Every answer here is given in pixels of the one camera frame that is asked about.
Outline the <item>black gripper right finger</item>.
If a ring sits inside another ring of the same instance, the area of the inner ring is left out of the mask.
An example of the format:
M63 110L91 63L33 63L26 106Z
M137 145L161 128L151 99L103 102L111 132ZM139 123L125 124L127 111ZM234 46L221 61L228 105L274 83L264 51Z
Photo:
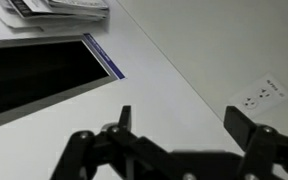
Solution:
M235 106L226 107L223 125L245 152L237 180L284 180L273 173L273 166L281 165L288 173L288 136L256 124Z

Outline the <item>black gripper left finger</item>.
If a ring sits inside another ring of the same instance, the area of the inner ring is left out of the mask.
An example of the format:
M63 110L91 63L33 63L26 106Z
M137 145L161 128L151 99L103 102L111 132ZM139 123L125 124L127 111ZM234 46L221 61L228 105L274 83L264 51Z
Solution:
M99 134L73 133L50 180L94 180L103 165L109 165L122 180L170 180L169 159L157 144L131 132L131 107L124 106L119 121Z

